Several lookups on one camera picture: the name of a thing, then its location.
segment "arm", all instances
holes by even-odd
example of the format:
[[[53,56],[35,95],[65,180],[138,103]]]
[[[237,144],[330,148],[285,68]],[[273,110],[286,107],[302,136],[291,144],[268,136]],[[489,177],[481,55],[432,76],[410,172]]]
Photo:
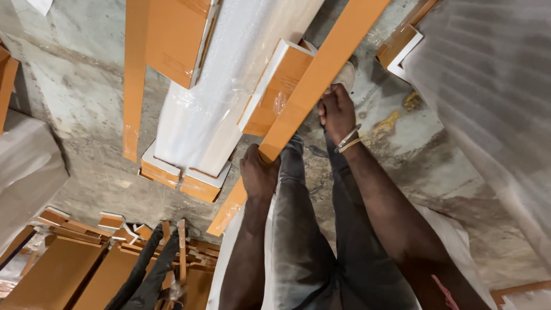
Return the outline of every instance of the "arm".
[[[321,122],[335,145],[356,125],[354,104],[342,85],[332,85],[318,105]],[[358,138],[356,133],[350,141]],[[451,260],[442,241],[407,200],[369,150],[356,143],[343,152],[373,229],[411,285],[424,309],[448,309],[433,279],[447,288],[459,309],[489,309]]]
[[[245,214],[226,268],[220,292],[220,310],[253,310],[262,307],[264,298],[264,230],[277,186],[278,158],[265,164],[258,145],[249,147],[240,161],[247,192]]]

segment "hand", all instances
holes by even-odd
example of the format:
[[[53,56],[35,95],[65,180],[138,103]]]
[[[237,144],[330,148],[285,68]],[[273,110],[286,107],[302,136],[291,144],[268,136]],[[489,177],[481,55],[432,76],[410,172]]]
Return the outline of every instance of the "hand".
[[[277,186],[281,158],[278,156],[273,163],[267,164],[260,157],[258,144],[251,144],[239,165],[247,199],[271,201]]]
[[[321,125],[325,125],[329,137],[338,145],[356,127],[354,103],[342,84],[330,86],[331,92],[317,103]],[[358,138],[356,132],[349,140]]]

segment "leg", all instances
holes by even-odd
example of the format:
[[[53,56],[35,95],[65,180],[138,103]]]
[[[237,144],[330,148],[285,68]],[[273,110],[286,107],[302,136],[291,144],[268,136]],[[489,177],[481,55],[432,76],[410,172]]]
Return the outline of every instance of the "leg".
[[[334,178],[333,207],[343,307],[415,308],[415,295],[379,242],[344,155],[335,153],[334,143],[325,137]]]
[[[145,277],[145,268],[149,264],[151,257],[155,253],[155,249],[159,245],[159,242],[163,238],[163,225],[158,224],[157,227],[153,230],[151,238],[147,241],[147,244],[142,249],[138,256],[138,260],[130,276],[126,282],[118,290],[117,294],[111,299],[109,304],[105,307],[105,310],[119,310],[126,304],[126,302],[132,297],[135,291],[138,289],[140,284],[142,284],[143,278]]]
[[[174,229],[170,235],[170,239],[164,245],[163,251],[157,257],[157,261],[151,268],[151,271],[136,290],[132,298],[122,308],[123,310],[152,310],[155,308],[161,286],[166,278],[166,273],[169,272],[170,266],[176,257],[176,253],[180,250],[180,236],[178,229]]]
[[[336,260],[317,225],[305,185],[299,135],[291,138],[281,158],[272,217],[274,308],[315,307],[333,289]]]

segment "dark jeans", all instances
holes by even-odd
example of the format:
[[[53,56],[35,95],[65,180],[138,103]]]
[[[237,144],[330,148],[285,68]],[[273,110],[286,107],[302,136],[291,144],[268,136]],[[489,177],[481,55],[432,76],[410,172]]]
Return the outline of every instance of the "dark jeans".
[[[140,252],[130,276],[105,307],[105,310],[153,310],[155,308],[166,273],[170,271],[174,257],[180,250],[180,237],[178,229],[175,229],[144,280],[145,269],[162,238],[163,225],[160,223],[155,227],[151,238]]]
[[[280,183],[272,217],[276,310],[415,309],[408,282],[375,235],[344,155],[326,135],[332,167],[337,257],[320,232],[305,185],[302,139],[281,152]]]

